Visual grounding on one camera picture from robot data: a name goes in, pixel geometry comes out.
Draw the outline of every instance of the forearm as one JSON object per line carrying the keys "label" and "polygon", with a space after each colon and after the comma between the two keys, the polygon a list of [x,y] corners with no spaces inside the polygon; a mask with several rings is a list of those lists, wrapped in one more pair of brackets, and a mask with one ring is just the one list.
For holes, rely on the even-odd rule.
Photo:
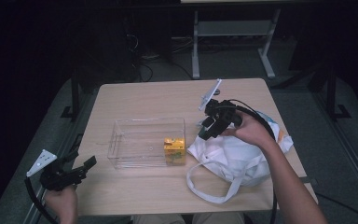
{"label": "forearm", "polygon": [[286,223],[327,223],[322,211],[300,181],[279,146],[263,146],[278,204]]}

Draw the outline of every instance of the white bag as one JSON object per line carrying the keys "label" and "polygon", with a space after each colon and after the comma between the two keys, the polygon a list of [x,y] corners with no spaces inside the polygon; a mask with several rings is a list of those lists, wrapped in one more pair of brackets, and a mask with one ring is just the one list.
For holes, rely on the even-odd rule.
{"label": "white bag", "polygon": [[[259,114],[268,122],[282,152],[288,152],[293,145],[292,138],[284,134],[278,124],[270,117],[262,113]],[[269,165],[260,148],[245,143],[234,136],[218,136],[207,141],[197,136],[187,152],[199,161],[199,164],[188,171],[187,185],[196,195],[211,203],[224,203],[238,192],[240,185],[253,187],[269,176]],[[190,177],[194,169],[201,165],[231,182],[225,197],[215,197],[195,188]]]}

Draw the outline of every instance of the gray carpet floor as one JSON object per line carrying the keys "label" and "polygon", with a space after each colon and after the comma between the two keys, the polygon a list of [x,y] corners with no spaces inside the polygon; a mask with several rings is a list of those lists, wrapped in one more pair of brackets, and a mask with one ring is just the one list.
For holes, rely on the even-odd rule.
{"label": "gray carpet floor", "polygon": [[[200,79],[262,77],[269,86],[290,78],[296,72],[288,71],[296,41],[274,41],[269,58],[276,78],[268,79],[256,49],[257,43],[248,43],[218,50],[215,53],[203,52],[200,55]],[[184,50],[173,55],[176,64],[163,59],[146,62],[142,66],[144,79],[150,81],[189,80],[191,73],[191,53]],[[340,79],[337,81],[337,104],[345,105],[351,114],[350,119],[332,121],[324,110],[325,90],[312,93],[306,88],[309,77],[301,79],[285,90],[271,90],[288,132],[292,135],[299,158],[308,176],[313,180],[319,205],[330,223],[358,223],[358,214],[342,204],[325,199],[324,196],[340,201],[358,211],[358,175],[353,171],[342,141],[337,137],[338,126],[348,138],[358,155],[358,102],[351,87]],[[41,217],[29,214],[32,208],[23,179],[26,171],[34,163],[40,151],[45,148],[60,155],[63,148],[71,146],[76,136],[83,133],[90,116],[98,89],[93,93],[80,94],[81,111],[75,122],[60,118],[63,109],[71,105],[70,81],[62,86],[27,152],[16,174],[14,174],[0,201],[0,223],[47,223]],[[36,181],[34,188],[39,191]],[[247,215],[254,223],[269,223],[270,211],[252,212]],[[127,223],[128,217],[80,217],[79,223]],[[278,213],[276,223],[283,223]]]}

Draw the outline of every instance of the bag handle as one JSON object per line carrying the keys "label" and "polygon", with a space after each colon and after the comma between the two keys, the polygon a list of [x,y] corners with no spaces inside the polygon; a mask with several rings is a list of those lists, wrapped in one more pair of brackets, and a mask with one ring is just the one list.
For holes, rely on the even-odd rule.
{"label": "bag handle", "polygon": [[193,191],[193,193],[195,193],[196,195],[198,195],[199,197],[201,197],[203,200],[210,202],[210,203],[225,203],[226,201],[228,201],[228,199],[232,198],[235,194],[237,194],[238,189],[240,188],[241,182],[243,180],[243,174],[238,175],[237,177],[234,177],[227,195],[224,197],[217,197],[217,196],[213,196],[207,193],[204,193],[198,189],[195,188],[193,181],[191,180],[191,174],[193,173],[193,171],[202,165],[208,164],[208,163],[215,163],[219,166],[223,166],[224,168],[226,168],[228,171],[230,171],[228,169],[228,167],[218,161],[207,161],[207,162],[201,162],[193,167],[190,168],[190,170],[187,172],[187,176],[186,176],[186,181],[187,181],[187,185],[188,187],[191,189],[191,191]]}

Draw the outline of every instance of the transparent box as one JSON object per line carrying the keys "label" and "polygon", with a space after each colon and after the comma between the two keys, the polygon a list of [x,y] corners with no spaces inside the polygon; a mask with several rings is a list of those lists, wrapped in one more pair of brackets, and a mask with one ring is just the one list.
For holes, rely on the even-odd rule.
{"label": "transparent box", "polygon": [[164,138],[185,138],[185,120],[116,120],[108,159],[116,168],[167,166]]}

